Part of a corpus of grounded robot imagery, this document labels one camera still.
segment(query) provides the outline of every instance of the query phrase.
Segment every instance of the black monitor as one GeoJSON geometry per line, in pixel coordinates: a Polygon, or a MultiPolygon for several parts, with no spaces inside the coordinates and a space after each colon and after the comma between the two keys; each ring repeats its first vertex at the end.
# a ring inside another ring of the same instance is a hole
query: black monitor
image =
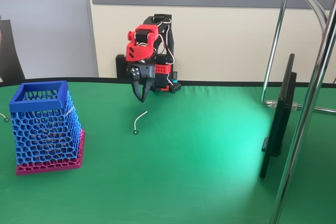
{"type": "Polygon", "coordinates": [[[264,140],[262,151],[265,152],[265,154],[264,159],[262,160],[260,178],[266,177],[271,156],[277,157],[281,154],[282,140],[291,112],[296,85],[296,73],[292,72],[294,57],[294,54],[289,56],[271,130],[269,136],[264,140]]]}

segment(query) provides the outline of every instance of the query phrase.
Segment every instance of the pink basket base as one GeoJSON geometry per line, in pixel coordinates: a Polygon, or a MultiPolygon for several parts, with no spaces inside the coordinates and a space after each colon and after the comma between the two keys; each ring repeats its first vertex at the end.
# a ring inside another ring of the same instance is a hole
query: pink basket base
{"type": "Polygon", "coordinates": [[[58,161],[29,163],[16,166],[16,175],[47,173],[57,170],[76,169],[82,166],[85,131],[80,130],[79,155],[77,158],[64,158],[58,161]]]}

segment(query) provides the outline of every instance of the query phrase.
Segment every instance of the blue mesh basket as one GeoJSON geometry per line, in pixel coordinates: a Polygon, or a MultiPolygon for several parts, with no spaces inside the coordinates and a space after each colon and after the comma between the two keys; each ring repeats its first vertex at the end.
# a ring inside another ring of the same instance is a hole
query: blue mesh basket
{"type": "Polygon", "coordinates": [[[66,81],[22,83],[9,110],[18,165],[78,156],[81,125],[66,81]]]}

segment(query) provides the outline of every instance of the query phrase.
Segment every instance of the lattice basket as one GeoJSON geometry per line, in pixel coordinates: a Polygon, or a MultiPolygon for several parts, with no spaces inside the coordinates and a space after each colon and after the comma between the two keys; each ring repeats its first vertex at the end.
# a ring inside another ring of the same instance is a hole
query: lattice basket
{"type": "Polygon", "coordinates": [[[66,81],[22,83],[9,110],[17,174],[81,166],[85,133],[66,81]]]}

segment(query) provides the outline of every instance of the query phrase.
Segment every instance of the black chair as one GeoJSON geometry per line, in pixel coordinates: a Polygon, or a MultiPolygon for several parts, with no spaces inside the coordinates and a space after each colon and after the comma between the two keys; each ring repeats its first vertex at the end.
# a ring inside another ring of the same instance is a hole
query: black chair
{"type": "Polygon", "coordinates": [[[3,82],[23,81],[23,74],[17,58],[10,20],[0,20],[0,78],[3,82]]]}

